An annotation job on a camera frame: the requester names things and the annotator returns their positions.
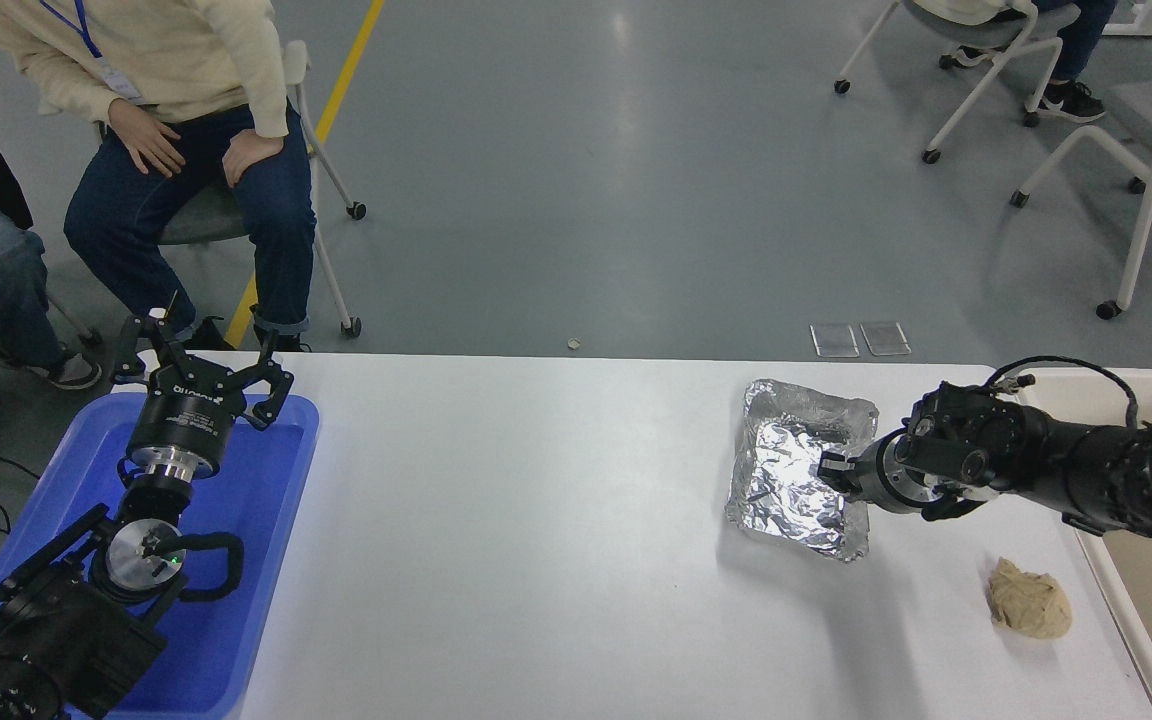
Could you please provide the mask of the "person's left hand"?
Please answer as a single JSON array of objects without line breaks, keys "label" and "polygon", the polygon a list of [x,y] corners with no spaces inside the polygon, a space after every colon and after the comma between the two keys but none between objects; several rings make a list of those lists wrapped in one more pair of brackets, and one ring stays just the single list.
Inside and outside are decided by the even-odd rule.
[{"label": "person's left hand", "polygon": [[278,156],[285,147],[283,137],[265,137],[255,129],[242,129],[229,141],[221,156],[221,169],[227,185],[234,188],[252,165]]}]

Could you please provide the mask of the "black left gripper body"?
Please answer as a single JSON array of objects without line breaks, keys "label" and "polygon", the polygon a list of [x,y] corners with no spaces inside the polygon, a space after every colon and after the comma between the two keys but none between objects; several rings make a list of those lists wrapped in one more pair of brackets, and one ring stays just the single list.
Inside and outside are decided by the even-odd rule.
[{"label": "black left gripper body", "polygon": [[150,377],[141,419],[126,452],[143,469],[191,455],[191,473],[218,473],[236,416],[241,392],[218,388],[230,374],[225,366],[161,366]]}]

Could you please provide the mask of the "person's right hand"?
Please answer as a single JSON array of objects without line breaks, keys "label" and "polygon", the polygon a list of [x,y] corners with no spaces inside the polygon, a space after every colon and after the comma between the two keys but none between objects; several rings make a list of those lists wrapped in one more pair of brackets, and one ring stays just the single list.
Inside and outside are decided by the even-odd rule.
[{"label": "person's right hand", "polygon": [[179,132],[151,118],[146,109],[116,97],[109,104],[108,126],[122,141],[132,167],[142,176],[156,170],[162,177],[173,179],[183,172],[185,160],[173,145],[180,138]]}]

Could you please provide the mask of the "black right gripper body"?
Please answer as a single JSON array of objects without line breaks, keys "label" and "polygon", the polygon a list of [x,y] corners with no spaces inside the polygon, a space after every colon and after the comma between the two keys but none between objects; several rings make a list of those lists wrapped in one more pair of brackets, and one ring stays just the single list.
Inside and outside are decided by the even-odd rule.
[{"label": "black right gripper body", "polygon": [[905,511],[905,505],[890,488],[890,470],[886,468],[890,445],[899,437],[899,432],[890,432],[867,445],[861,454],[847,457],[850,462],[847,470],[851,486],[847,493],[849,500],[874,505],[884,511]]}]

